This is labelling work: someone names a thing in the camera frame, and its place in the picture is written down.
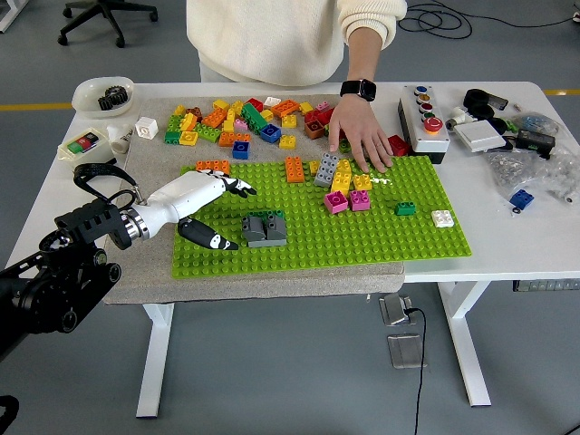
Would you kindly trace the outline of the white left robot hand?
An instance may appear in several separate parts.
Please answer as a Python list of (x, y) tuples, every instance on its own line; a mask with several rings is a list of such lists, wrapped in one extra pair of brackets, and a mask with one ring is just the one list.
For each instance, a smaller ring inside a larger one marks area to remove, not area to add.
[(151, 194), (146, 205), (133, 207), (140, 217), (141, 236), (152, 238), (164, 225), (174, 223), (182, 237), (198, 246), (237, 250), (236, 243), (190, 217), (226, 191), (242, 198), (256, 194), (256, 190), (244, 180), (231, 178), (221, 171), (203, 169), (186, 172)]

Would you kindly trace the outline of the person's left hand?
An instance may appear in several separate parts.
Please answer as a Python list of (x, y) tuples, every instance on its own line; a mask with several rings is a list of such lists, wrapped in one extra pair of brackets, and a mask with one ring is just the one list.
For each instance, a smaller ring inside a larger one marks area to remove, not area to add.
[(363, 172), (369, 171), (367, 160), (381, 173), (392, 165), (392, 147), (377, 121), (371, 104), (355, 94), (345, 94), (334, 108), (329, 127), (329, 149), (336, 152), (343, 132), (352, 155)]

